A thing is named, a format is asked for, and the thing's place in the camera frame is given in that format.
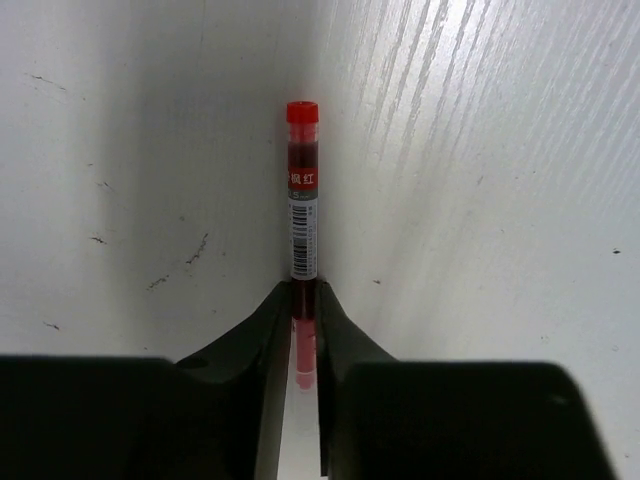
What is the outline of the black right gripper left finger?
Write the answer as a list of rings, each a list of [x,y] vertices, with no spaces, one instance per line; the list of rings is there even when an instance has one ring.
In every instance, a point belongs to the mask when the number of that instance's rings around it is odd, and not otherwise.
[[[178,362],[5,355],[5,479],[273,479],[291,288]]]

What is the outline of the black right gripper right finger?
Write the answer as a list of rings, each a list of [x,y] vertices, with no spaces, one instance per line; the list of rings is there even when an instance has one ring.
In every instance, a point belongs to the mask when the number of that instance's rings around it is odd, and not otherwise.
[[[330,479],[612,479],[559,365],[401,361],[316,293],[321,473]]]

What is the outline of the red ink refill tube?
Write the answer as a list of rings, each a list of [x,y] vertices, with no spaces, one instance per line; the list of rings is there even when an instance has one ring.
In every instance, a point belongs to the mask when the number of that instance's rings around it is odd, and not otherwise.
[[[295,380],[302,391],[316,383],[318,277],[319,106],[311,101],[286,105],[287,188],[291,316],[295,334]]]

